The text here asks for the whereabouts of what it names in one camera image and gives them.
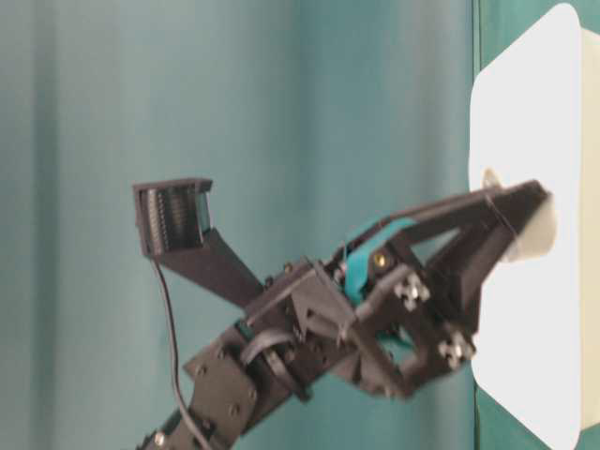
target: teal curtain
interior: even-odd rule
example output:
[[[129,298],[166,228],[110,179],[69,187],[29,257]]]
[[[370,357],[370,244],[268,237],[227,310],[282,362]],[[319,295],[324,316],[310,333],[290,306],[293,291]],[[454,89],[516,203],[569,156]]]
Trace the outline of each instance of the teal curtain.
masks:
[[[174,408],[131,184],[213,178],[261,278],[465,190],[472,32],[459,0],[3,2],[2,448],[132,449]],[[167,277],[186,360],[240,312]],[[405,403],[325,377],[237,448],[473,448],[472,376]]]
[[[473,70],[475,75],[498,56],[558,0],[473,1]],[[600,33],[600,1],[566,2],[577,11],[581,26]],[[476,389],[477,442],[480,450],[546,450],[548,447],[510,412],[480,388]],[[584,430],[577,450],[600,448],[600,425]]]

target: bolt head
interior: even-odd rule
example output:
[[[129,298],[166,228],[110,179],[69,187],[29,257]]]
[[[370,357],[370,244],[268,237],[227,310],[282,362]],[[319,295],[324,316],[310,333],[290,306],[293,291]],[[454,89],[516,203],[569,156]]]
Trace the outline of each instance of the bolt head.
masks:
[[[373,262],[377,267],[385,267],[387,265],[387,258],[383,253],[375,253],[373,255]]]
[[[154,443],[157,445],[157,447],[162,447],[166,441],[167,437],[162,431],[158,431],[157,434],[154,435]]]

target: screw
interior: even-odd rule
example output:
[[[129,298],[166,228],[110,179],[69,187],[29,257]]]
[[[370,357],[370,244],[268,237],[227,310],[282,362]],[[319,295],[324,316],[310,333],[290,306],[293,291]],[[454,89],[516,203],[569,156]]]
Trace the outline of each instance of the screw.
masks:
[[[167,437],[165,436],[165,433],[163,433],[162,431],[159,431],[157,434],[154,435],[154,443],[158,447],[162,447],[166,441],[167,441]]]
[[[238,405],[237,403],[234,403],[233,405],[229,406],[229,415],[231,417],[235,417],[239,413],[240,413],[240,405]]]
[[[206,375],[207,371],[208,371],[208,368],[204,364],[196,366],[196,376],[197,377]]]
[[[385,258],[385,255],[383,253],[375,253],[375,255],[373,255],[373,262],[376,266],[381,268],[385,267],[385,265],[387,264],[387,259]]]

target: wire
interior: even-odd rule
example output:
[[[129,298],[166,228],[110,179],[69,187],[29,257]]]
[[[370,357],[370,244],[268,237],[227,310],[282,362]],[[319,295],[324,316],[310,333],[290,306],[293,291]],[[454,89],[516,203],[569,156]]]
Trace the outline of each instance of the wire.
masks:
[[[213,448],[210,446],[204,435],[196,426],[194,419],[192,419],[191,415],[189,415],[186,403],[184,402],[184,399],[181,396],[181,389],[179,387],[179,356],[177,353],[177,337],[175,335],[175,323],[173,321],[173,308],[171,306],[171,297],[169,296],[169,289],[167,288],[167,283],[165,281],[165,277],[162,275],[160,266],[156,261],[152,261],[152,267],[154,268],[154,272],[158,278],[158,282],[160,283],[160,293],[162,295],[162,300],[165,304],[167,328],[169,330],[169,348],[171,350],[171,386],[175,395],[175,401],[177,402],[177,406],[179,407],[181,417],[186,423],[186,426],[191,432],[191,434],[194,435],[194,438],[196,438],[198,443],[200,443],[202,448],[204,448],[205,450],[213,450]]]

